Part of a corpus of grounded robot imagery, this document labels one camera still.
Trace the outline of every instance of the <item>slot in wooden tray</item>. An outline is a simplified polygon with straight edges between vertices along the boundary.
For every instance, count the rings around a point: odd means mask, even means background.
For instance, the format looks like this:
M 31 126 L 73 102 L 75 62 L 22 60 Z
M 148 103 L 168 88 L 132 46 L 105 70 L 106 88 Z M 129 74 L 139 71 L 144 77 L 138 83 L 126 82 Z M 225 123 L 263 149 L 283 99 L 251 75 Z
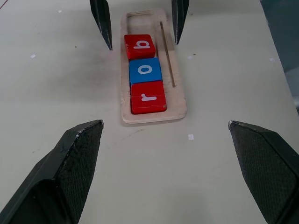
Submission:
M 128 73 L 128 57 L 124 35 L 150 34 L 159 58 L 167 110 L 164 112 L 132 114 Z M 163 120 L 181 119 L 187 107 L 184 90 L 178 70 L 178 62 L 169 31 L 166 13 L 163 9 L 153 9 L 126 14 L 121 20 L 121 116 L 126 123 L 137 124 Z

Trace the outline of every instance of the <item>red block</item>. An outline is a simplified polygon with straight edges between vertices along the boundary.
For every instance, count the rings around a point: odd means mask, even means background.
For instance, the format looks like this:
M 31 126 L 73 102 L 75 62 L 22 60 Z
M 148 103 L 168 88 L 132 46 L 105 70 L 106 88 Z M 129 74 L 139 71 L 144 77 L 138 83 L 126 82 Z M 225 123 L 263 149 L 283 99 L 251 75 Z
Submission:
M 155 57 L 156 48 L 149 34 L 125 35 L 129 60 Z
M 131 86 L 132 114 L 163 112 L 166 109 L 162 81 L 136 83 Z

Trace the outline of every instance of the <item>wooden tray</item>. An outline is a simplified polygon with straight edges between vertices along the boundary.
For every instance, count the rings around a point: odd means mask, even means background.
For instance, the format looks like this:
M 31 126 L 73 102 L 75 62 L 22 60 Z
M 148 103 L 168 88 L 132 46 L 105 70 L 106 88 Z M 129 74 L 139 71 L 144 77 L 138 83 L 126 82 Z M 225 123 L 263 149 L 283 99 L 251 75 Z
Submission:
M 128 58 L 124 35 L 150 34 L 161 64 L 167 110 L 164 112 L 132 114 L 128 73 Z M 153 9 L 126 14 L 121 20 L 121 116 L 126 123 L 137 124 L 180 119 L 186 115 L 187 107 L 178 62 L 169 31 L 166 13 Z

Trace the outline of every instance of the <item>cube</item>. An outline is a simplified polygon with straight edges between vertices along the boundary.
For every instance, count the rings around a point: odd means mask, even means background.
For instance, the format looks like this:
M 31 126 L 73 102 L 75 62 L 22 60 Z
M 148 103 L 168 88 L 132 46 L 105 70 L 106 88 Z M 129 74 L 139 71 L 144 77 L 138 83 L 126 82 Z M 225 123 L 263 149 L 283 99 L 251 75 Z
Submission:
M 149 34 L 129 34 L 124 39 L 129 60 L 155 56 L 156 48 Z
M 162 80 L 158 58 L 132 60 L 129 62 L 130 83 L 145 83 Z
M 131 86 L 132 114 L 166 111 L 163 82 L 137 83 Z

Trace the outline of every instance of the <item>tabletop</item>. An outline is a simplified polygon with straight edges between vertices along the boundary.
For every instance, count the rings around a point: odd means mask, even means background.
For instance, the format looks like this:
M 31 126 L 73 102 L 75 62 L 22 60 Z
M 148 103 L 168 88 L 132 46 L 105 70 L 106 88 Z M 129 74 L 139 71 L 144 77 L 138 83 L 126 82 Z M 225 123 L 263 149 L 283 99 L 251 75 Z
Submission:
M 187 116 L 139 125 L 121 120 L 121 16 L 162 7 L 171 17 L 171 1 L 108 3 L 113 51 L 88 0 L 0 10 L 0 210 L 65 130 L 102 119 L 81 224 L 266 224 L 228 121 L 276 131 L 299 152 L 299 117 L 260 1 L 190 1 L 175 47 Z

